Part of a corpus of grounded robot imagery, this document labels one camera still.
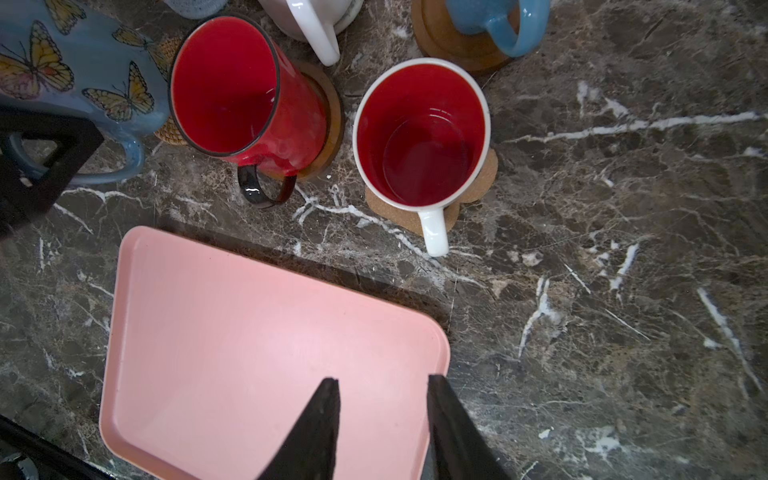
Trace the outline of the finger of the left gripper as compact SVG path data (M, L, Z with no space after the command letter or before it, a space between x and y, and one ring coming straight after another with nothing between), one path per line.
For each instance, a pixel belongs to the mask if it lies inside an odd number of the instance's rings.
M25 139L51 142L54 150L42 163L24 166ZM103 141L89 120L3 107L1 235L10 237L43 217Z

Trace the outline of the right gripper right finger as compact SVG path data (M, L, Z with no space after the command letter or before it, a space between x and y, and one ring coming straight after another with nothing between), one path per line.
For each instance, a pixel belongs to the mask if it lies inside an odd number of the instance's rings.
M429 376L426 402L436 479L510 479L445 376Z

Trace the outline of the black mug red inside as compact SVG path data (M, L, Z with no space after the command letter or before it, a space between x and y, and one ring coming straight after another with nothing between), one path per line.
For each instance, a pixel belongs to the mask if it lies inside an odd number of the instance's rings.
M289 60L255 22L216 15L184 37L169 83L171 114L186 142L235 164L242 195L260 209L285 203L298 180L262 171L252 149L267 117L263 75L278 57Z

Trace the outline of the light blue fabric coaster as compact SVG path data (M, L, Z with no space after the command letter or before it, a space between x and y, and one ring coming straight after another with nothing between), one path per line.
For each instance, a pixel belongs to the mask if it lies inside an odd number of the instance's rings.
M227 0L163 0L171 10L183 18L200 20L213 16L222 10Z

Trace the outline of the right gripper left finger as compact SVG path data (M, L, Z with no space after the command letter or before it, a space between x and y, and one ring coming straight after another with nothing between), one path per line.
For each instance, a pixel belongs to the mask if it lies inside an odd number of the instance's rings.
M339 382L326 377L258 479L332 479L340 410Z

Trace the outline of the brown wooden round coaster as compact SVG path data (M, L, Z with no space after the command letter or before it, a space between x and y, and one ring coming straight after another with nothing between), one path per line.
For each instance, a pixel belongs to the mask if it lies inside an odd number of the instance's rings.
M513 61L488 33L461 34L443 0L413 0L411 21L416 42L425 56L452 62L472 76L491 74Z

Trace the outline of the paw shaped wooden coaster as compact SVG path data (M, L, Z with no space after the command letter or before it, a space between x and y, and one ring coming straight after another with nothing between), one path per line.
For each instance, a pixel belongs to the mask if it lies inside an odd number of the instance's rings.
M474 181L453 203L444 209L444 219L448 232L453 229L459 218L461 205L481 200L489 192L496 180L497 173L498 156L496 151L493 148L490 148L483 166ZM397 209L387 204L377 197L369 188L365 189L365 200L368 207L375 214L391 221L407 231L423 236L421 221L417 213Z

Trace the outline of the blue mug yellow inside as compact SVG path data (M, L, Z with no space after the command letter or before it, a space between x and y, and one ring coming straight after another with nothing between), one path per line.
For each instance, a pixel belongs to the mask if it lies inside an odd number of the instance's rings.
M124 149L122 169L77 174L77 186L141 172L143 137L170 116L169 76L155 42L76 1L1 4L2 107L89 120Z

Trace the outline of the light blue mug white inside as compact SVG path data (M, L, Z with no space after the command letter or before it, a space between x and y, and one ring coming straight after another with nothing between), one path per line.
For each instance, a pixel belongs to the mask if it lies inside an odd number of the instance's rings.
M496 47L511 58L534 50L548 24L549 0L446 1L454 27L464 35L487 33Z

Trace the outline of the white mug red inside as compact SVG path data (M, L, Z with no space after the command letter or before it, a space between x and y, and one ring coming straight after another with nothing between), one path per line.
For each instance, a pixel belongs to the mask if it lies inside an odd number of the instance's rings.
M444 209L474 181L490 148L491 119L478 83L436 58L379 76L353 124L358 171L377 197L418 214L427 253L449 252Z

